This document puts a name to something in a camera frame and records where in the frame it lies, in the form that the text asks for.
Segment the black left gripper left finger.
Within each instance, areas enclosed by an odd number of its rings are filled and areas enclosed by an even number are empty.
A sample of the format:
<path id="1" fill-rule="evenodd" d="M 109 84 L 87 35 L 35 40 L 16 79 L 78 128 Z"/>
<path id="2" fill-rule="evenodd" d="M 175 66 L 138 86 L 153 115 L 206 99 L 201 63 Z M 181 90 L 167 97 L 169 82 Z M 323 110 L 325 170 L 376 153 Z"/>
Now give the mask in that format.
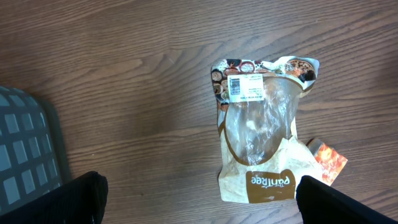
<path id="1" fill-rule="evenodd" d="M 1 216 L 1 223 L 95 223 L 102 222 L 108 181 L 95 171 Z"/>

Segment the orange tissue pack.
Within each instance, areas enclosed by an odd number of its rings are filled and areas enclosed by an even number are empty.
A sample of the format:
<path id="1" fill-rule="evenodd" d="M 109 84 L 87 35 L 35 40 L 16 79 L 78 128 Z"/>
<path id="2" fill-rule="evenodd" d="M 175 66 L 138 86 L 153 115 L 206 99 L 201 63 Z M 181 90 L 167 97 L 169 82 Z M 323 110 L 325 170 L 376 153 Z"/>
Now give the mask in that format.
<path id="1" fill-rule="evenodd" d="M 347 164 L 347 158 L 317 138 L 309 141 L 307 147 L 322 168 L 323 183 L 331 186 Z"/>

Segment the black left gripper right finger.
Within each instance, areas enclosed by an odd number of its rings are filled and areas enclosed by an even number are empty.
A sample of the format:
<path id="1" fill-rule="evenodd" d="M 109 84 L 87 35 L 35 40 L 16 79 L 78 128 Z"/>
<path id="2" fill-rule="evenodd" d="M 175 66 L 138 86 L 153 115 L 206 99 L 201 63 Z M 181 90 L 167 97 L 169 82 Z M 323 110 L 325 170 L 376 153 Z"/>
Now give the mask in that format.
<path id="1" fill-rule="evenodd" d="M 301 178 L 296 200 L 304 224 L 397 223 L 309 175 Z"/>

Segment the clear snack pouch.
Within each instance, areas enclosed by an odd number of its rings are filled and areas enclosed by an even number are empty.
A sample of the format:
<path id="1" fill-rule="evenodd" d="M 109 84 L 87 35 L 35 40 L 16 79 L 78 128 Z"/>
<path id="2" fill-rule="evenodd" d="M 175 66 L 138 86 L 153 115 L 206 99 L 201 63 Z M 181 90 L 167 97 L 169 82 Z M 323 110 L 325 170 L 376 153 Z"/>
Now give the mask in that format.
<path id="1" fill-rule="evenodd" d="M 299 100 L 313 88 L 319 61 L 296 56 L 275 62 L 222 59 L 211 68 L 222 168 L 221 199 L 267 203 L 293 199 L 304 176 L 322 179 L 297 137 Z"/>

